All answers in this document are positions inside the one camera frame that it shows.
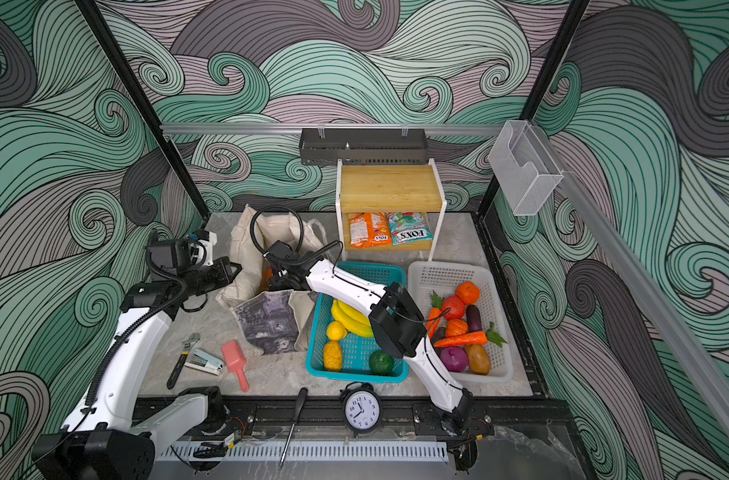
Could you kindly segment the black metal wall tray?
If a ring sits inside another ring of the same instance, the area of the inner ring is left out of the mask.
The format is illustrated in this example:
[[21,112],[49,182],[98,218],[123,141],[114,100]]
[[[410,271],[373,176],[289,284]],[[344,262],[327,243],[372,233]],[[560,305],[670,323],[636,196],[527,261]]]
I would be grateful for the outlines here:
[[302,164],[425,165],[429,146],[422,129],[310,128],[300,136]]

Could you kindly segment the teal plastic basket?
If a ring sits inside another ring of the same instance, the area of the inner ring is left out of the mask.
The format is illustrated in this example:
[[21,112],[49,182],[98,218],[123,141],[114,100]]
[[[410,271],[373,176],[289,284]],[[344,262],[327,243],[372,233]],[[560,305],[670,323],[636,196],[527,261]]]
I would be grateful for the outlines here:
[[[390,285],[398,282],[407,285],[405,270],[396,265],[343,261],[336,266],[336,271],[342,270],[354,274],[364,280],[376,284]],[[364,382],[372,384],[401,383],[407,379],[409,368],[402,359],[394,360],[392,372],[386,375],[374,374],[370,370],[370,357],[380,349],[374,338],[364,338],[348,332],[348,335],[338,342],[342,349],[342,370],[330,371],[324,366],[324,346],[328,344],[326,330],[334,321],[332,316],[332,302],[334,298],[320,294],[314,310],[314,322],[310,330],[310,346],[306,354],[306,370],[312,376],[330,380],[346,382]]]

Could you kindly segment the red tomato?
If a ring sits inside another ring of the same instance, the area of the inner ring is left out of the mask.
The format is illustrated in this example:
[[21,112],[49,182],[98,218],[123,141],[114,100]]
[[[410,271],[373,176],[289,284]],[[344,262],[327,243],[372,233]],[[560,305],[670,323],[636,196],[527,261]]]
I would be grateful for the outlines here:
[[463,319],[466,314],[466,303],[458,296],[450,296],[443,301],[441,310],[448,321]]

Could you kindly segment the black handled screwdriver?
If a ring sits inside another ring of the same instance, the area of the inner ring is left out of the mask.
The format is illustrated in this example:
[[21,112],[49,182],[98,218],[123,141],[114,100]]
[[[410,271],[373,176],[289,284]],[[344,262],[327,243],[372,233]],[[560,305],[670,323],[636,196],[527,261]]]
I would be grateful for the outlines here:
[[302,413],[302,408],[304,408],[304,404],[306,404],[307,399],[308,388],[300,388],[298,396],[296,396],[296,402],[294,402],[294,414],[292,414],[292,421],[290,422],[288,437],[286,438],[286,442],[284,442],[284,447],[282,448],[282,453],[280,454],[280,461],[278,462],[278,468],[280,469],[282,469],[284,467],[284,464],[286,463],[286,456],[288,456],[288,450],[290,450],[290,442],[292,442],[294,430],[296,430],[296,426],[300,421],[300,414]]

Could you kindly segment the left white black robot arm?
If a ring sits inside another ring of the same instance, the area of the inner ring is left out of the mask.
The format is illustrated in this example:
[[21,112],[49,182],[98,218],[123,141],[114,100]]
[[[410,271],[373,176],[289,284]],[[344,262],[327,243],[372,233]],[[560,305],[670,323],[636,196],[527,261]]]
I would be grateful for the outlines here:
[[148,267],[158,278],[126,294],[118,332],[86,394],[58,432],[34,444],[34,465],[46,479],[146,479],[156,458],[190,430],[218,433],[226,427],[228,409],[214,386],[182,392],[140,424],[132,418],[154,352],[178,308],[192,296],[227,286],[242,267],[226,257],[186,273]]

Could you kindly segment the white wooden shelf rack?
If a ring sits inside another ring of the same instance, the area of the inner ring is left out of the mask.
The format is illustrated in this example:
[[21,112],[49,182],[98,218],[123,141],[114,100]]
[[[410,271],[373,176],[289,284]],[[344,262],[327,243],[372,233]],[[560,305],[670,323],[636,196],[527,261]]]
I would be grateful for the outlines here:
[[447,212],[443,184],[434,159],[423,165],[348,165],[336,166],[336,225],[347,256],[350,246],[348,218],[364,212],[420,212],[424,218],[437,216],[431,223],[433,239],[402,246],[379,246],[376,252],[420,252],[434,258]]

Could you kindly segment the pink plastic scoop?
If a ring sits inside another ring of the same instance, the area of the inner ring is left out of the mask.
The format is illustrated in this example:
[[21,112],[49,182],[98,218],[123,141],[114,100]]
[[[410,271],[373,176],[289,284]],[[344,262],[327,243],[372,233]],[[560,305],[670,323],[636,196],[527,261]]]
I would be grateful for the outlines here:
[[242,347],[236,340],[230,340],[222,346],[222,355],[224,355],[224,364],[228,368],[228,372],[236,374],[238,376],[238,382],[240,382],[240,389],[246,393],[250,391],[250,383],[244,373],[244,368],[248,363]]

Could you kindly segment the white stapler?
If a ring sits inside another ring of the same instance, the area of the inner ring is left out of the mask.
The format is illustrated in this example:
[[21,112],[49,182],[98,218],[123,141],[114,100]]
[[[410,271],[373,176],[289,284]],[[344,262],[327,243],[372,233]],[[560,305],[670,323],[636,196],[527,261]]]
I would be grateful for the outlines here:
[[184,366],[206,374],[220,376],[224,370],[224,361],[200,348],[194,348],[190,350]]

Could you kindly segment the orange candy bag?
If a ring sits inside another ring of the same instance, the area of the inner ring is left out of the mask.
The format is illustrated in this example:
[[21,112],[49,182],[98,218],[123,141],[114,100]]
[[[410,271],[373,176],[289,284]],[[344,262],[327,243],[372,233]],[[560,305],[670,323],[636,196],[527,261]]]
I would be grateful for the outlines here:
[[385,214],[366,212],[348,218],[352,248],[375,248],[392,244],[392,235]]

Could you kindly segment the green Fox's candy bag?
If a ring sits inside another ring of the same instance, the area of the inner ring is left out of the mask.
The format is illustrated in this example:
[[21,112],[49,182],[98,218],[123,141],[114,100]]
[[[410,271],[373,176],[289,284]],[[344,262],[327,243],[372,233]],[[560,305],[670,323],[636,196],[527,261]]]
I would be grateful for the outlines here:
[[434,239],[428,219],[421,212],[389,212],[386,218],[394,246]]

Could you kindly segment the black alarm clock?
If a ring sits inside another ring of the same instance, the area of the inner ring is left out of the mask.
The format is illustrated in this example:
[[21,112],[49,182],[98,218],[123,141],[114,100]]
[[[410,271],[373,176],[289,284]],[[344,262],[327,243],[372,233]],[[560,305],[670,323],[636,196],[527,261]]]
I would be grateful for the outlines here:
[[382,402],[374,386],[367,382],[350,382],[340,392],[342,417],[354,437],[375,432],[382,423]]

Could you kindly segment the yellow lemon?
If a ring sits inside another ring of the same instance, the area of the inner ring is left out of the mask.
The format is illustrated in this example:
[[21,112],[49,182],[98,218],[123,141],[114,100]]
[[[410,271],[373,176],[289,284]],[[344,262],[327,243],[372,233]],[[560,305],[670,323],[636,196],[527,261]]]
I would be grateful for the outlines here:
[[346,326],[344,326],[344,324],[340,321],[330,322],[326,328],[326,337],[328,337],[328,340],[330,341],[339,342],[346,338],[347,335],[348,329],[346,329]]

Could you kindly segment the beige canvas tote bag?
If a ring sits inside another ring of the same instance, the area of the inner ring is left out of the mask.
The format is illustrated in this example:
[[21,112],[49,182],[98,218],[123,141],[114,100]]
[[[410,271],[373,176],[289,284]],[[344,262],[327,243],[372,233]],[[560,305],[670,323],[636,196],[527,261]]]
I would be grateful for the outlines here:
[[262,354],[305,352],[316,295],[308,290],[270,291],[268,262],[260,252],[277,241],[298,246],[302,253],[314,252],[328,241],[326,230],[320,221],[298,222],[292,213],[255,215],[256,210],[246,206],[230,232],[228,258],[242,271],[216,299],[236,317],[246,341]]

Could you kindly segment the small orange pumpkin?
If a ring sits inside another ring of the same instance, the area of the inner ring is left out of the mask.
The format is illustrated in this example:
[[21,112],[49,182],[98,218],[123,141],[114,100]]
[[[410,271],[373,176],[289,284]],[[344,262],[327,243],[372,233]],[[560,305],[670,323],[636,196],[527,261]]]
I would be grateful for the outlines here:
[[450,320],[446,324],[446,336],[456,337],[465,335],[469,332],[468,323],[462,319]]

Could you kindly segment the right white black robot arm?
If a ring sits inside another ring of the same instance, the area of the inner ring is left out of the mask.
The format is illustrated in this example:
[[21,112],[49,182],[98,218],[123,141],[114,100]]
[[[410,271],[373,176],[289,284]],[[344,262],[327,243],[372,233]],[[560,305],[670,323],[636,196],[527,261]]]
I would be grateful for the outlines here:
[[298,248],[277,241],[258,251],[274,271],[268,285],[328,295],[366,315],[378,346],[406,361],[427,388],[444,430],[456,436],[466,434],[473,394],[440,360],[428,338],[425,318],[407,288],[398,282],[368,282],[340,269],[328,259],[333,249],[342,251],[344,245],[335,241],[319,250],[300,253]]

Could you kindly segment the white plastic basket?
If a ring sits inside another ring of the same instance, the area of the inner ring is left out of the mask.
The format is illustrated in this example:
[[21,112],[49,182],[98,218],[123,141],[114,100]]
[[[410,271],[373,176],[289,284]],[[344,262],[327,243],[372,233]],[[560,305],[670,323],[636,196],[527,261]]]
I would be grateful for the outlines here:
[[457,288],[466,282],[474,283],[480,289],[476,306],[480,310],[483,329],[493,326],[506,343],[501,346],[488,343],[484,346],[491,360],[491,371],[486,376],[474,374],[469,368],[463,373],[452,372],[452,376],[460,382],[508,382],[514,375],[512,342],[492,273],[480,266],[438,261],[416,261],[408,270],[408,290],[424,313],[430,312],[433,293],[445,299],[454,295]]

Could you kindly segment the black adjustable wrench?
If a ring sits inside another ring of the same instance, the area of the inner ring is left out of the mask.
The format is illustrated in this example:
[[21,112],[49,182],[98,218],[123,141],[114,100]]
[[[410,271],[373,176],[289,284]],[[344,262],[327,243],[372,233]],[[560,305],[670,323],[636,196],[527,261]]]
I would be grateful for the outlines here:
[[193,333],[186,341],[182,342],[182,352],[180,352],[180,356],[178,356],[178,360],[176,360],[176,365],[174,366],[170,376],[168,376],[168,380],[166,380],[166,388],[168,388],[168,390],[173,390],[174,386],[176,386],[176,382],[178,382],[178,378],[180,378],[180,374],[184,369],[184,364],[186,364],[186,360],[190,355],[190,350],[192,350],[199,341],[200,334]]

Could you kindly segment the orange tangerine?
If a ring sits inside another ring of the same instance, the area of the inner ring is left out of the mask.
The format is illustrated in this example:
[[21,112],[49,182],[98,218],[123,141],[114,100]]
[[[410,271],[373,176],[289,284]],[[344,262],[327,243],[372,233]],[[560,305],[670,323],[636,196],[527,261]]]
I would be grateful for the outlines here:
[[481,290],[473,282],[464,282],[456,289],[456,296],[466,305],[474,305],[481,297]]

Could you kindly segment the yellow banana bunch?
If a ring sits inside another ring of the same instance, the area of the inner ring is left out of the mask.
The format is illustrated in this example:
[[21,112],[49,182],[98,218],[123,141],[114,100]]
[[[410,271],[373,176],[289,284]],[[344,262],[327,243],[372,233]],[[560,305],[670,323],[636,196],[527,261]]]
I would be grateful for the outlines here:
[[334,300],[332,308],[332,317],[334,320],[342,323],[348,332],[360,336],[362,338],[373,338],[374,331],[372,330],[370,319],[364,314],[358,312],[354,307],[350,307],[348,304],[344,304],[338,300]]

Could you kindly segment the small dark eggplant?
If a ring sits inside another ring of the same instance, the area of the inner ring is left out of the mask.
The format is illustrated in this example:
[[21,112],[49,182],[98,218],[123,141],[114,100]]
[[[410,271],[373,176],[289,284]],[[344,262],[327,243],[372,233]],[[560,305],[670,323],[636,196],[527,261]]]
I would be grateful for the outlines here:
[[466,308],[466,320],[469,332],[479,332],[483,330],[482,316],[476,305],[468,305]]

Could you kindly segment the purple onion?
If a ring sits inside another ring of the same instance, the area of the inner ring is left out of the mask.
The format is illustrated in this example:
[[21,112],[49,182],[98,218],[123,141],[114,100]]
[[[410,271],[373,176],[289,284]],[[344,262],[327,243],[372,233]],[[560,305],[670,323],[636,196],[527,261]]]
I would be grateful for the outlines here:
[[443,348],[440,358],[450,372],[463,372],[469,367],[468,354],[464,348],[459,346]]

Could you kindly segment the clear plastic wall holder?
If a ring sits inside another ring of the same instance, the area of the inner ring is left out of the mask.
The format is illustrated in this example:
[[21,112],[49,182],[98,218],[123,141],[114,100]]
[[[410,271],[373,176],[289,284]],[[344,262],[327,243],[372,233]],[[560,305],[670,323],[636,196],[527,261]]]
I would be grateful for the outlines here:
[[546,132],[527,120],[507,121],[488,156],[514,216],[535,216],[564,178]]

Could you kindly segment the orange carrot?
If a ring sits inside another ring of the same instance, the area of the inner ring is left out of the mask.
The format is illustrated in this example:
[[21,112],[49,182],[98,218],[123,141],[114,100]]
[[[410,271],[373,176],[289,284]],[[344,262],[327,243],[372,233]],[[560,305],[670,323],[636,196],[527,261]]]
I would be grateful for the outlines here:
[[475,331],[444,338],[437,341],[435,346],[436,348],[448,348],[452,346],[485,345],[488,343],[502,347],[507,343],[507,340],[494,327],[490,327],[486,331]]

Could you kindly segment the small carrot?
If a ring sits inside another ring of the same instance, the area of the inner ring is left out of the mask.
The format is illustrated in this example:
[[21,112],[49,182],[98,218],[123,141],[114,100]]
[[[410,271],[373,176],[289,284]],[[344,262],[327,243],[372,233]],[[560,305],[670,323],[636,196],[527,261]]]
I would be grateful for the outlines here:
[[444,299],[436,292],[432,292],[431,303],[432,309],[427,319],[427,334],[428,338],[432,339],[437,329],[440,326],[443,317],[443,306]]

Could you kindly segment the brown potato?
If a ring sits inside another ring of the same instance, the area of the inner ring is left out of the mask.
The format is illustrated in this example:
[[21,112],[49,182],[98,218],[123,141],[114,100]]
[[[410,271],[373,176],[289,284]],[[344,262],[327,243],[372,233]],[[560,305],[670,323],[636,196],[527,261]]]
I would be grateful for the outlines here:
[[466,354],[472,374],[487,376],[490,373],[492,363],[482,344],[468,345]]

